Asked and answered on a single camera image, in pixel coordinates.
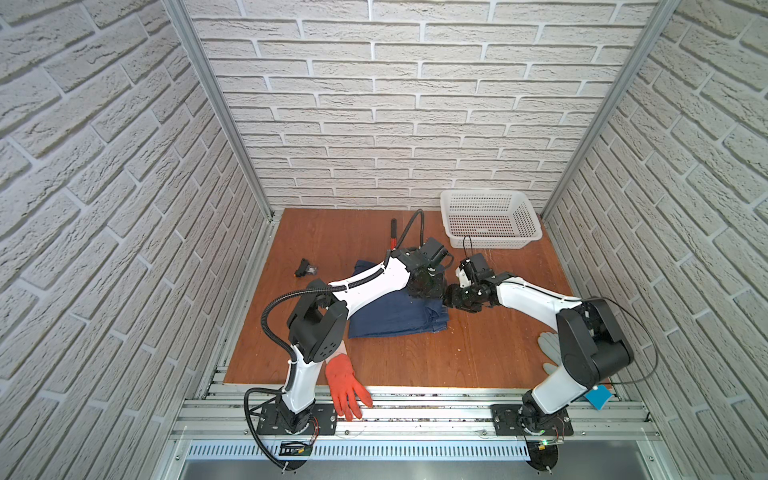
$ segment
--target metal grate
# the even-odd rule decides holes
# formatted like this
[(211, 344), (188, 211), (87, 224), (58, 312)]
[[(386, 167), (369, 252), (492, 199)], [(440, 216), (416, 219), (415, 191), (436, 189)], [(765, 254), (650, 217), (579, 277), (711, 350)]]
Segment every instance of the metal grate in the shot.
[[(277, 455), (283, 440), (265, 440)], [(264, 455), (248, 440), (194, 440), (188, 460), (260, 460)], [(296, 457), (285, 457), (295, 460)], [(403, 441), (403, 440), (318, 440), (312, 460), (448, 460), (520, 461), (529, 460), (525, 442), (520, 440)]]

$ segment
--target orange rubber glove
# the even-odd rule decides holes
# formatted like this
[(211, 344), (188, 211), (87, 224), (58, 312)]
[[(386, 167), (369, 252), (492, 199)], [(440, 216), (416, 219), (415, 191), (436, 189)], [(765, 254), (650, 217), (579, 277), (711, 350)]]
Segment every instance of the orange rubber glove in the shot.
[(355, 378), (352, 362), (349, 361), (347, 355), (337, 355), (328, 362), (326, 365), (326, 378), (328, 379), (328, 387), (331, 390), (331, 397), (333, 397), (333, 406), (336, 407), (336, 414), (339, 417), (344, 415), (347, 422), (352, 421), (353, 413), (358, 419), (362, 418), (362, 412), (357, 405), (355, 394), (360, 397), (360, 401), (363, 404), (373, 407), (371, 394)]

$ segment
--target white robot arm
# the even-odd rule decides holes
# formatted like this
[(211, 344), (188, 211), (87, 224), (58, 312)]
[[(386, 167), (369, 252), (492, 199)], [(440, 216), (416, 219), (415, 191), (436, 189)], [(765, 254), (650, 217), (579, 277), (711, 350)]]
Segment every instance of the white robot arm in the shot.
[(291, 430), (300, 431), (309, 420), (320, 367), (341, 343), (346, 320), (403, 287), (413, 296), (442, 298), (446, 306), (469, 312), (484, 305), (506, 306), (560, 333), (561, 366), (523, 398), (521, 426), (532, 435), (552, 415), (632, 362), (631, 348), (605, 302), (561, 295), (510, 273), (495, 274), (480, 253), (459, 265), (460, 284), (445, 287), (439, 265), (446, 255), (443, 245), (429, 238), (418, 249), (388, 253), (384, 262), (349, 279), (309, 284), (310, 293), (301, 295), (288, 320), (296, 359), (290, 361), (278, 411)]

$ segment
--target white plastic basket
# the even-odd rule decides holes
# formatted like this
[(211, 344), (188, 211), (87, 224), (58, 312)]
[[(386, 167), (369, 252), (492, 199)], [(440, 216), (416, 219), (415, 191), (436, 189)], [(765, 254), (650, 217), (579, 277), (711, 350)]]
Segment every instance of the white plastic basket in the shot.
[(474, 248), (522, 248), (541, 239), (530, 200), (516, 190), (444, 190), (440, 210), (454, 248), (467, 235)]

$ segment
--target white brick wall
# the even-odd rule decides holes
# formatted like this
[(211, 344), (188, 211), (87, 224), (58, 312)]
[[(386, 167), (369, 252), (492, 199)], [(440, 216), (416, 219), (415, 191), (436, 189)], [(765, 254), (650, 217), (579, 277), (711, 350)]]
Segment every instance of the white brick wall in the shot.
[(576, 290), (650, 330), (627, 388), (686, 478), (768, 475), (765, 14), (683, 0), (547, 219)]
[(263, 218), (161, 2), (0, 17), (0, 478), (147, 478)]
[(278, 210), (434, 209), (461, 186), (543, 207), (558, 179), (544, 162), (570, 158), (654, 6), (186, 3)]

